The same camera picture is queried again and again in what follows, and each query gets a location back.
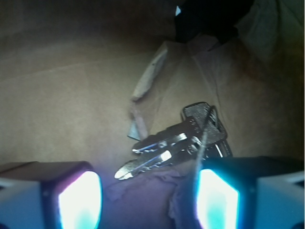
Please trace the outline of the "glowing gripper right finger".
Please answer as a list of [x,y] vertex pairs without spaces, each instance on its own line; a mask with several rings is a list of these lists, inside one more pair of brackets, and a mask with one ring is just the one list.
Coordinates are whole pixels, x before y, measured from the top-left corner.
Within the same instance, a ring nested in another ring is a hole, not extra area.
[[303,161],[289,157],[204,160],[198,172],[195,214],[203,229],[302,229]]

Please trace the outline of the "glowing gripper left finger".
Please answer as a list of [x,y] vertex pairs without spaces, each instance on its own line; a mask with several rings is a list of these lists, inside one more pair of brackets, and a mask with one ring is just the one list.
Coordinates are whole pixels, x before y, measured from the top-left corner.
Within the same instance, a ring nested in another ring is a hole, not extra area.
[[86,161],[0,166],[2,229],[97,229],[102,182]]

